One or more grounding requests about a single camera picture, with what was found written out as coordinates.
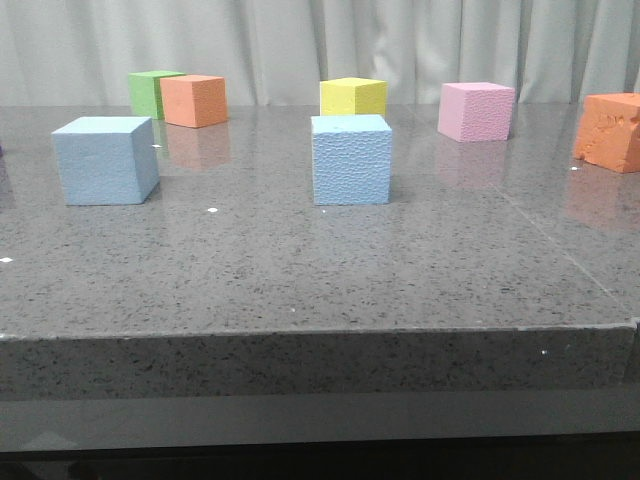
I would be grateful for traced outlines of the light blue textured foam cube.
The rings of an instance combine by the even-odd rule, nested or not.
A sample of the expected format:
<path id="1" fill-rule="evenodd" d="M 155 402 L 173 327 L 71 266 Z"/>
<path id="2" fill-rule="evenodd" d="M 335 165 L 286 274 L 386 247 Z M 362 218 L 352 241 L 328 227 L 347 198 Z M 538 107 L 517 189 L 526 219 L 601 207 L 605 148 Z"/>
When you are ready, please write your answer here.
<path id="1" fill-rule="evenodd" d="M 313 116 L 316 205 L 389 202 L 392 129 L 379 114 Z"/>

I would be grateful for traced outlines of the light blue smooth foam cube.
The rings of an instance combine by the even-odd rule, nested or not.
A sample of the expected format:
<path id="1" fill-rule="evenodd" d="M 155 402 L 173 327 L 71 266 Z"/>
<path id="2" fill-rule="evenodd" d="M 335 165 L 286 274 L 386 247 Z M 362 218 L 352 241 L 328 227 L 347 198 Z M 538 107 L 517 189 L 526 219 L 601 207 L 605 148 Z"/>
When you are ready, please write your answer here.
<path id="1" fill-rule="evenodd" d="M 52 140 L 68 205 L 141 204 L 159 183 L 149 117 L 80 117 Z"/>

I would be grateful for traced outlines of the yellow foam cube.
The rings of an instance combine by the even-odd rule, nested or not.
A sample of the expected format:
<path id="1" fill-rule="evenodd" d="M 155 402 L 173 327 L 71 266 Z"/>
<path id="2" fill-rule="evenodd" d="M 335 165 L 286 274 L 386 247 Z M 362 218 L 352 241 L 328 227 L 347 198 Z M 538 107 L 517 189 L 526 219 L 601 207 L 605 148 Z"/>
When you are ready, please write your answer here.
<path id="1" fill-rule="evenodd" d="M 321 115 L 386 115 L 387 82 L 346 77 L 320 82 Z"/>

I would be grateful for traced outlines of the smooth orange foam cube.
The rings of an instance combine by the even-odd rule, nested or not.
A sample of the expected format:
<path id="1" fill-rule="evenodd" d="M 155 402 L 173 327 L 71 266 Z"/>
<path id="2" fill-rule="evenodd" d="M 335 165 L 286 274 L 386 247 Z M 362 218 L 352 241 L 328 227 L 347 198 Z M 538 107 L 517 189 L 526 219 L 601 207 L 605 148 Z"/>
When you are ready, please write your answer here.
<path id="1" fill-rule="evenodd" d="M 183 75 L 160 80 L 164 120 L 173 125 L 201 128 L 228 119 L 224 77 Z"/>

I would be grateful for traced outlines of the pink foam cube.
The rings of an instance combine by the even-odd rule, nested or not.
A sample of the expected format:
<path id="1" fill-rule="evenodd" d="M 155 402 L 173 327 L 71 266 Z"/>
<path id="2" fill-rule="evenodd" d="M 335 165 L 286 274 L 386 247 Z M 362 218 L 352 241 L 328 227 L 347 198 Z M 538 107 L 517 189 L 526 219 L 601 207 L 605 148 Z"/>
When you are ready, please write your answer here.
<path id="1" fill-rule="evenodd" d="M 458 142 L 508 138 L 515 89 L 489 82 L 443 83 L 437 131 Z"/>

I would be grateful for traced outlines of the green foam cube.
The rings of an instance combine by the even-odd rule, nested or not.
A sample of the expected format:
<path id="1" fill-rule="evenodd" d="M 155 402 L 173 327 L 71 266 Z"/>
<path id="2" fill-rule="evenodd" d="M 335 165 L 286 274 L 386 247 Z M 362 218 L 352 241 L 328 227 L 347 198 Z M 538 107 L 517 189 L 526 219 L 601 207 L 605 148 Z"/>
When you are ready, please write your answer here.
<path id="1" fill-rule="evenodd" d="M 160 79 L 175 76 L 184 76 L 184 73 L 168 70 L 129 73 L 128 86 L 133 114 L 162 120 L 164 109 Z"/>

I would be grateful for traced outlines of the dented orange foam cube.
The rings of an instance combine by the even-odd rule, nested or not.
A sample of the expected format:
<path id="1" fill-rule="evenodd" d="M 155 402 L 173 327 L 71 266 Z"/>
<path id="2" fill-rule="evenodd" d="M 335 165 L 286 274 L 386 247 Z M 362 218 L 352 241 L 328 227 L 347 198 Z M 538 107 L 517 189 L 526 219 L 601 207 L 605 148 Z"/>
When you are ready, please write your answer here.
<path id="1" fill-rule="evenodd" d="M 619 173 L 639 171 L 639 94 L 584 98 L 573 157 Z"/>

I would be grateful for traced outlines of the grey pleated curtain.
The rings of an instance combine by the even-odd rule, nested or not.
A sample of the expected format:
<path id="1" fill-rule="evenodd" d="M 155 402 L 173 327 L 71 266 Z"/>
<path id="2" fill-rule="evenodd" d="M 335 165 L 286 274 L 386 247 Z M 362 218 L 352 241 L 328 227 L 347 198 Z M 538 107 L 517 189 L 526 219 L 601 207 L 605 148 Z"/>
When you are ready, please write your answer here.
<path id="1" fill-rule="evenodd" d="M 124 105 L 147 70 L 222 76 L 234 105 L 302 105 L 326 79 L 434 103 L 445 82 L 523 103 L 639 87 L 635 1 L 5 1 L 5 106 Z"/>

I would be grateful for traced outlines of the grey table frame rail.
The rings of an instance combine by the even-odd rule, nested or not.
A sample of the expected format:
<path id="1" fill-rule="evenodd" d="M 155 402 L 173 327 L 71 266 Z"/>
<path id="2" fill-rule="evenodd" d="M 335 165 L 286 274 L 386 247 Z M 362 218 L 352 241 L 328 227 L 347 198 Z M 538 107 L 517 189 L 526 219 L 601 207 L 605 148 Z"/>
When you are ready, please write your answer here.
<path id="1" fill-rule="evenodd" d="M 3 452 L 627 432 L 639 387 L 4 401 Z"/>

